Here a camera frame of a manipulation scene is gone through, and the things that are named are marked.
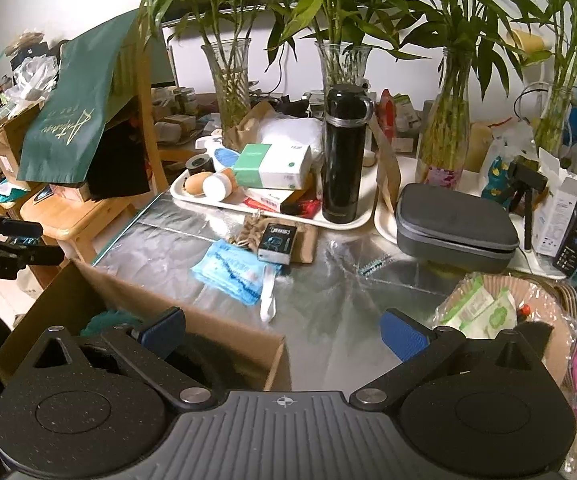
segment teal bag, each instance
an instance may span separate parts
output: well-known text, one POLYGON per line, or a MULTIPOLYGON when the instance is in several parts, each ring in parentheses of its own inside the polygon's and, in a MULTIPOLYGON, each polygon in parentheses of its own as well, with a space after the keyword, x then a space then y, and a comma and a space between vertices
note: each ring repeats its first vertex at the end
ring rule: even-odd
POLYGON ((19 180, 86 180, 108 114, 115 115, 134 94, 109 101, 120 50, 129 34, 137 34, 137 13, 117 16, 65 44, 57 88, 26 133, 19 180))

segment pink label on vase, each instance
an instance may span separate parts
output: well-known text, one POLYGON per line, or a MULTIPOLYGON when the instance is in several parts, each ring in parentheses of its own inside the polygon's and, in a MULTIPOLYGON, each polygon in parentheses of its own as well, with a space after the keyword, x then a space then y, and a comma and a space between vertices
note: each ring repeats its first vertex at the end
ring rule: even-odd
POLYGON ((462 170, 442 170, 441 168, 429 166, 429 171, 426 174, 424 184, 456 189, 461 176, 462 170))

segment green and white packet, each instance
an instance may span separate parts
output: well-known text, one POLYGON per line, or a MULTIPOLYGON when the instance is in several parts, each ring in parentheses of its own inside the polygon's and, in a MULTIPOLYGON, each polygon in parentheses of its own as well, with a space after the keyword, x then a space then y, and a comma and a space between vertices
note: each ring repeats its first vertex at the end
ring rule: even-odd
POLYGON ((493 297, 485 289, 482 276, 474 278, 472 288, 446 313, 441 325, 462 330, 479 316, 493 302, 493 297))
POLYGON ((471 339, 495 339, 500 330, 511 330, 517 323, 515 300, 508 288, 503 288, 496 300, 461 330, 471 339))

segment wooden chair seat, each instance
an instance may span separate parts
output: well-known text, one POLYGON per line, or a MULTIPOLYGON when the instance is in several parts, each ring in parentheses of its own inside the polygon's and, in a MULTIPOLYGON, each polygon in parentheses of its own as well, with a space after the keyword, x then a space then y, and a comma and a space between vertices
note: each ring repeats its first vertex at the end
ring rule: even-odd
POLYGON ((123 211, 131 216, 136 212, 133 197, 109 198, 99 202, 75 202, 51 196, 41 202, 28 200, 20 214, 28 222, 37 222, 44 228, 44 238, 70 244, 85 262, 92 262, 97 252, 92 240, 123 211))

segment brown pouch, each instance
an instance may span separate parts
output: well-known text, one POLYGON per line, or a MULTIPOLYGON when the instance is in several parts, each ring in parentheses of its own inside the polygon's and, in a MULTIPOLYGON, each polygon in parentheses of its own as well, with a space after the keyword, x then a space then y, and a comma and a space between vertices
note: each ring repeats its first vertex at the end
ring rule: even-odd
POLYGON ((249 248, 257 254, 262 235, 268 224, 283 224, 297 227, 297 236, 293 252, 291 253, 291 263, 312 264, 315 258, 315 247, 317 244, 317 227, 304 224, 295 220, 283 218, 269 218, 266 216, 246 215, 244 225, 240 234, 235 239, 236 245, 249 248))

